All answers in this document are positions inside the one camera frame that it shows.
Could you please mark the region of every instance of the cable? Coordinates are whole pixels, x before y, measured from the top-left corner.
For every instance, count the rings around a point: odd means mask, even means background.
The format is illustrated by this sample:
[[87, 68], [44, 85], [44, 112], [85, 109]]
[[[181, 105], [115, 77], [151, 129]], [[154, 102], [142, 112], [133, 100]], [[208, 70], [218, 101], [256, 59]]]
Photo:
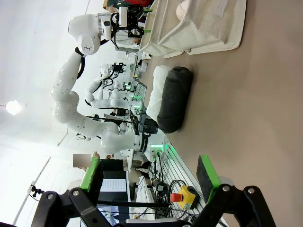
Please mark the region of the cable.
[[170, 183], [170, 186], [169, 186], [169, 195], [171, 195], [171, 193], [172, 193], [172, 189], [173, 189], [173, 187], [175, 186], [175, 184], [177, 184], [177, 183], [179, 183], [179, 182], [181, 182], [181, 183], [183, 183], [183, 185], [186, 185], [186, 183], [184, 182], [184, 181], [182, 181], [182, 180], [174, 180], [174, 181], [172, 181], [171, 183]]
[[88, 101], [86, 101], [86, 99], [84, 99], [84, 100], [87, 105], [91, 106], [91, 104]]
[[139, 217], [141, 217], [141, 216], [144, 215], [144, 214], [147, 214], [146, 211], [148, 211], [148, 210], [150, 210], [150, 209], [151, 209], [151, 208], [146, 208], [145, 211], [144, 211], [141, 215], [139, 215], [138, 217], [136, 217], [136, 219], [138, 219]]
[[100, 84], [98, 85], [98, 87], [95, 89], [95, 91], [93, 93], [95, 93], [102, 85], [102, 81], [100, 81]]
[[[134, 91], [134, 96], [133, 96], [133, 99], [132, 99], [132, 101], [134, 100], [134, 98], [136, 97], [136, 91], [137, 91], [137, 88], [138, 88], [138, 85], [137, 85], [137, 87], [136, 87], [136, 90]], [[141, 91], [141, 88], [143, 88], [143, 85], [139, 88], [139, 91], [138, 91], [138, 93], [137, 93], [137, 96], [138, 96], [138, 94], [140, 93], [140, 91]]]
[[141, 217], [143, 214], [155, 214], [155, 213], [146, 213], [146, 211], [144, 211], [143, 213], [126, 213], [126, 212], [113, 212], [113, 211], [104, 211], [106, 213], [114, 213], [114, 214], [140, 214], [140, 216], [138, 216], [136, 219], [138, 219], [139, 217]]
[[[36, 200], [31, 194], [29, 196], [32, 197], [34, 200]], [[36, 200], [36, 201], [40, 202], [39, 200]]]
[[85, 68], [85, 58], [81, 57], [81, 68], [80, 71], [78, 72], [77, 79], [79, 79], [82, 76], [82, 73], [84, 72]]
[[98, 200], [98, 204], [110, 205], [115, 207], [169, 207], [170, 203], [156, 203], [156, 202], [126, 202], [126, 201], [104, 201]]
[[[86, 116], [86, 117], [91, 118], [91, 119], [99, 119], [99, 120], [108, 120], [108, 121], [112, 120], [111, 118], [103, 118], [103, 117], [94, 117], [94, 116]], [[115, 121], [120, 121], [121, 123], [131, 123], [131, 122], [123, 120], [123, 119], [121, 119], [121, 120], [115, 119]]]
[[160, 162], [160, 170], [161, 172], [159, 173], [159, 180], [160, 180], [160, 175], [162, 174], [162, 181], [164, 180], [164, 177], [163, 177], [163, 170], [162, 170], [162, 164], [161, 164], [161, 158], [160, 158], [160, 153], [157, 151], [157, 156], [159, 158], [159, 162]]
[[173, 209], [173, 208], [170, 208], [170, 209], [173, 211], [180, 211], [180, 212], [184, 212], [185, 214], [191, 215], [191, 213], [188, 213], [186, 210], [179, 210], [179, 209]]
[[178, 219], [181, 219], [185, 214], [186, 214], [186, 212], [183, 211], [183, 214]]
[[223, 227], [227, 227], [227, 225], [225, 225], [221, 220], [218, 223]]
[[191, 215], [188, 215], [187, 217], [185, 217], [183, 220], [184, 220], [184, 221], [187, 221], [188, 219], [194, 218], [194, 217], [196, 217], [196, 216], [198, 216], [198, 215], [200, 215], [200, 214], [191, 214]]
[[138, 187], [139, 187], [139, 185], [142, 183], [143, 179], [144, 179], [144, 177], [142, 177], [142, 180], [139, 182], [139, 184], [138, 184], [137, 188], [138, 188]]
[[154, 178], [157, 179], [157, 163], [153, 162], [153, 166], [154, 166], [153, 171], [155, 173]]
[[147, 115], [147, 113], [144, 112], [143, 110], [137, 110], [137, 111], [141, 111], [142, 112], [142, 113], [137, 113], [137, 115], [143, 115], [143, 114]]
[[109, 76], [109, 78], [108, 78], [109, 80], [112, 81], [112, 83], [111, 83], [111, 84], [108, 84], [108, 85], [106, 85], [106, 86], [104, 86], [103, 89], [105, 89], [106, 87], [108, 87], [108, 86], [110, 86], [110, 85], [113, 85], [114, 79], [116, 79], [116, 78], [119, 76], [119, 72], [117, 72], [117, 75], [116, 75], [115, 77], [111, 78], [111, 77], [113, 76], [114, 72], [115, 72], [115, 71], [113, 70], [112, 74], [110, 74], [110, 76]]

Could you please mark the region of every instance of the white cloth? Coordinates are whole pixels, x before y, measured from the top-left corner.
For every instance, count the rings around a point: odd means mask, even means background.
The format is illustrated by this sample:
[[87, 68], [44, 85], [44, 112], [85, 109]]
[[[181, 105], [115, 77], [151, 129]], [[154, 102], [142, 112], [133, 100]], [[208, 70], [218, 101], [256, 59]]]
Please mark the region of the white cloth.
[[172, 68], [170, 66], [161, 65], [157, 66], [153, 72], [153, 90], [151, 92], [151, 97], [146, 109], [146, 113], [154, 121], [157, 121], [157, 117], [161, 109], [165, 79], [171, 69]]
[[[139, 33], [134, 29], [132, 30], [132, 33], [134, 35], [138, 35]], [[117, 44], [123, 44], [123, 45], [134, 45], [136, 44], [134, 42], [133, 37], [128, 37], [128, 31], [127, 30], [120, 30], [116, 34], [116, 43]]]
[[[148, 16], [151, 35], [142, 40], [146, 53], [172, 57], [186, 51], [199, 54], [226, 51], [240, 45], [247, 0], [160, 0], [156, 15]], [[176, 16], [180, 3], [188, 3], [182, 20]]]

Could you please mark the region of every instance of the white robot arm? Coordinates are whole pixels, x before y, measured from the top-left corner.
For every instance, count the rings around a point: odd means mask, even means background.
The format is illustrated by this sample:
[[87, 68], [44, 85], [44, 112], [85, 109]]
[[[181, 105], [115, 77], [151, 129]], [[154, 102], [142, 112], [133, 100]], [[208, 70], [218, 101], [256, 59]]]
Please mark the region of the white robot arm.
[[[96, 15], [83, 15], [76, 17], [70, 22], [69, 32], [76, 40], [79, 48], [71, 54], [67, 62], [62, 66], [55, 78], [53, 89], [50, 96], [53, 100], [53, 117], [62, 124], [65, 124], [76, 133], [92, 138], [101, 137], [101, 152], [105, 154], [114, 154], [123, 149], [139, 149], [142, 152], [148, 150], [152, 144], [164, 144], [164, 135], [151, 135], [146, 137], [141, 133], [127, 132], [124, 135], [118, 135], [119, 128], [113, 122], [98, 122], [90, 119], [77, 111], [79, 96], [72, 88], [79, 78], [78, 70], [80, 65], [84, 68], [84, 58], [86, 55], [94, 54], [100, 46], [100, 36], [105, 35], [109, 38], [106, 31], [108, 23], [105, 19], [101, 21]], [[97, 86], [98, 80], [94, 81], [92, 90]]]
[[[113, 64], [102, 64], [101, 65], [101, 77], [96, 78], [89, 87], [85, 90], [85, 101], [92, 108], [104, 109], [104, 108], [122, 108], [122, 109], [140, 109], [142, 107], [141, 101], [132, 101], [130, 98], [130, 93], [128, 91], [119, 91], [115, 89], [112, 92], [112, 95], [109, 99], [103, 99], [103, 90], [104, 87], [108, 85], [105, 84], [105, 81], [108, 81], [109, 78], [115, 73], [115, 78], [123, 71], [123, 64], [119, 65]], [[95, 99], [93, 93], [97, 90], [97, 98]]]
[[69, 24], [68, 32], [74, 38], [81, 53], [92, 55], [100, 47], [101, 36], [111, 40], [111, 14], [85, 14], [74, 17]]

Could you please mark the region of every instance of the white wall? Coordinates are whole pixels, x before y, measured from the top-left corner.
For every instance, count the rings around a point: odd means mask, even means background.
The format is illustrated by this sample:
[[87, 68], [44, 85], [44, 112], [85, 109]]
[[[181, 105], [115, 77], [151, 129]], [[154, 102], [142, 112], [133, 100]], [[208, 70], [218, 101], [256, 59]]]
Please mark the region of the white wall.
[[[0, 221], [12, 224], [28, 187], [49, 157], [51, 159], [36, 183], [37, 188], [62, 194], [71, 181], [82, 179], [84, 171], [72, 167], [72, 155], [83, 153], [91, 154], [81, 149], [61, 148], [1, 135]], [[18, 227], [30, 226], [36, 207], [37, 202], [29, 197], [19, 216]], [[78, 223], [78, 219], [72, 220], [71, 226], [79, 226]]]

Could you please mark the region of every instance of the red button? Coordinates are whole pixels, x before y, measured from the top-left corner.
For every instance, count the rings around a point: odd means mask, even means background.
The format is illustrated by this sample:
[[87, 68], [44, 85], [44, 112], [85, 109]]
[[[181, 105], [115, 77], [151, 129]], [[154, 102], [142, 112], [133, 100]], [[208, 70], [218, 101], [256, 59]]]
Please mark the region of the red button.
[[170, 195], [170, 201], [171, 202], [181, 202], [183, 200], [183, 197], [179, 193], [172, 193]]

